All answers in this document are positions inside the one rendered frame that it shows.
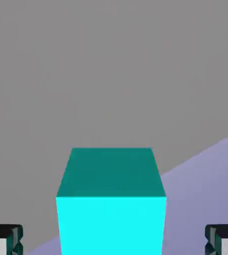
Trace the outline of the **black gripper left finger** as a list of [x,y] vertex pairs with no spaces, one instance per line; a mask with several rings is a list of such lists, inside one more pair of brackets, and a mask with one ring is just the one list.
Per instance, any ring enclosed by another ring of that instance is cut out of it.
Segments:
[[22,225],[0,224],[0,255],[24,255],[22,238]]

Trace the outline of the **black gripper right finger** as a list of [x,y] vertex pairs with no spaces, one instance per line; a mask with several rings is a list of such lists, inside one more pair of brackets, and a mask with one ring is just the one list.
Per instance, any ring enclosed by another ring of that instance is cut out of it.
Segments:
[[228,255],[228,224],[206,225],[205,255]]

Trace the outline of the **small cyan cube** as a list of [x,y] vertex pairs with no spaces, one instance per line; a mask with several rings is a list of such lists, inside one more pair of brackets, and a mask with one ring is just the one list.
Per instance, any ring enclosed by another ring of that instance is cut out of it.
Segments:
[[162,255],[166,193],[151,148],[73,148],[56,208],[61,255]]

